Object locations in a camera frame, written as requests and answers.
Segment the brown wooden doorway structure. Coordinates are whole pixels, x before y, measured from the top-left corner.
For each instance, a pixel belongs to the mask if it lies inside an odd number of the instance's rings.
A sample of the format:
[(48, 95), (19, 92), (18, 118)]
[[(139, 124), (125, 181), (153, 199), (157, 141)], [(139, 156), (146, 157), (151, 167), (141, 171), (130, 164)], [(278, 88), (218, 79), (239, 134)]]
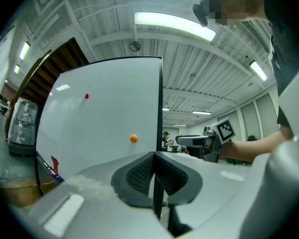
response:
[(49, 50), (39, 58), (25, 76), (12, 100), (10, 113), (5, 123), (5, 137), (8, 138), (12, 114), (19, 98), (32, 101), (40, 111), (43, 110), (44, 103), (59, 75), (88, 63), (75, 38), (69, 39), (53, 52)]

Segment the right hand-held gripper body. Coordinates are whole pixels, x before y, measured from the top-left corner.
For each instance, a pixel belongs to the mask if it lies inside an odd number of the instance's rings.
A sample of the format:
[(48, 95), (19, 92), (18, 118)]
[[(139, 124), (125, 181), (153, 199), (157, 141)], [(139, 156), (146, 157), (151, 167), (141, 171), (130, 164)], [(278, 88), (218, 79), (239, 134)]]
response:
[(231, 141), (236, 135), (228, 118), (204, 128), (205, 142), (203, 146), (203, 160), (218, 162), (219, 153), (224, 143)]

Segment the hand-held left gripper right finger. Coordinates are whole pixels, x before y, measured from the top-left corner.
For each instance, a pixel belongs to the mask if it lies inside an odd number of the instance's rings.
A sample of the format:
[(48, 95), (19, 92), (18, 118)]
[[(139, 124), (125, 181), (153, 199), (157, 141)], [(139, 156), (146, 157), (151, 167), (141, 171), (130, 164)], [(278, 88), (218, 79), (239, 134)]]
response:
[(189, 155), (163, 156), (195, 170), (202, 186), (187, 204), (175, 206), (181, 224), (195, 231), (240, 231), (255, 199), (256, 165), (212, 163)]

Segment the person's black shirt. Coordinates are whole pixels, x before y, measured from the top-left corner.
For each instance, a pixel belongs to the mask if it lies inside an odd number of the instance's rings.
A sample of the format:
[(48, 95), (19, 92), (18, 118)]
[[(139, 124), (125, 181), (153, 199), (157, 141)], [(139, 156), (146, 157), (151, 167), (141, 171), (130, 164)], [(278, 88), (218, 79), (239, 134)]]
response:
[(299, 0), (264, 0), (271, 26), (270, 61), (281, 95), (299, 71)]

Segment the person's right forearm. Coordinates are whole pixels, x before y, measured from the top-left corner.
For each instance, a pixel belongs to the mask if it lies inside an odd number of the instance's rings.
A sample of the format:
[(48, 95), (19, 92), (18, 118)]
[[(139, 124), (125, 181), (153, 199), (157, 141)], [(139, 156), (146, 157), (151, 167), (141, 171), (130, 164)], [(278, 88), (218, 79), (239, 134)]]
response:
[(294, 134), (288, 127), (280, 127), (280, 130), (272, 135), (256, 141), (228, 141), (220, 149), (219, 158), (238, 159), (253, 162), (261, 154), (271, 153), (281, 143), (293, 139)]

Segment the ceiling air vent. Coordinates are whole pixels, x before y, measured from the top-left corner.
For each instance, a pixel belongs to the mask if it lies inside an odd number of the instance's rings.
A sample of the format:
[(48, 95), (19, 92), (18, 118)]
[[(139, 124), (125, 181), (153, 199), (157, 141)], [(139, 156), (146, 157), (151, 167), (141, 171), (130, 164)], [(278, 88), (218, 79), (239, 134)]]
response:
[(257, 42), (261, 45), (261, 47), (266, 51), (269, 52), (269, 46), (265, 39), (262, 37), (260, 32), (255, 28), (255, 26), (249, 21), (243, 21), (242, 25), (253, 35), (253, 37), (257, 40)]

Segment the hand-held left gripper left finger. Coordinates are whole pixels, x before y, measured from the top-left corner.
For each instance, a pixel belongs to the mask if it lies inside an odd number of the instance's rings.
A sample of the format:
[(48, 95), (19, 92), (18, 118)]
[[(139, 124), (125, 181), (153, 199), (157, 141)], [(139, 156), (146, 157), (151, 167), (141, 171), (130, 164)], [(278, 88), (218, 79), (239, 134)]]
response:
[(29, 214), (44, 239), (172, 239), (149, 192), (175, 165), (168, 152), (144, 152), (72, 167)]

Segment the plastic-wrapped dark cabinet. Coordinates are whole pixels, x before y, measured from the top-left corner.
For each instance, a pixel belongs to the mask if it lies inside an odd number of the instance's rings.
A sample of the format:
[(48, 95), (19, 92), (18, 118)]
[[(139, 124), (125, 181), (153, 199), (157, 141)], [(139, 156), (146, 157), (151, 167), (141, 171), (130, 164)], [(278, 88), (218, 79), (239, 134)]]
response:
[(11, 155), (34, 155), (37, 114), (37, 104), (24, 98), (17, 100), (8, 131), (8, 151)]

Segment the white whiteboard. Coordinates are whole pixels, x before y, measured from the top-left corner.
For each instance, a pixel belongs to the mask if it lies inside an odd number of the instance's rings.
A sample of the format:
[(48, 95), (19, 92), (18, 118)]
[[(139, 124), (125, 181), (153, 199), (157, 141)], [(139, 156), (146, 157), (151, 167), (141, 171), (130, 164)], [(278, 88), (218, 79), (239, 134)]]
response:
[[(54, 156), (61, 178), (61, 171), (75, 166), (157, 150), (161, 82), (160, 57), (109, 59), (61, 74), (45, 102), (37, 132), (35, 149), (43, 165), (55, 173)], [(130, 141), (134, 134), (136, 143)]]

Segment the red board eraser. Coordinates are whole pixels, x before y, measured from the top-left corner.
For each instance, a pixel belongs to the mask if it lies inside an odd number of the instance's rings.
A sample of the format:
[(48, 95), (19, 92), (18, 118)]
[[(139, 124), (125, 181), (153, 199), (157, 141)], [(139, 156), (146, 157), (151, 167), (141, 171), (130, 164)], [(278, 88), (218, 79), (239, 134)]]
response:
[(51, 156), (51, 160), (52, 160), (52, 164), (53, 164), (53, 171), (56, 174), (58, 174), (58, 165), (59, 165), (59, 162), (58, 162), (58, 160), (54, 156)]

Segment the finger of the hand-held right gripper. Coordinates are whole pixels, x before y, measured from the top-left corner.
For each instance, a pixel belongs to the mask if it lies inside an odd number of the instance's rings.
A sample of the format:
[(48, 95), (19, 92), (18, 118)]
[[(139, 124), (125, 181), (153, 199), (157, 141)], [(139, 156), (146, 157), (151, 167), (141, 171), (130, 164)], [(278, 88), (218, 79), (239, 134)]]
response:
[(175, 138), (175, 141), (183, 146), (203, 146), (206, 138), (203, 135), (180, 135)]

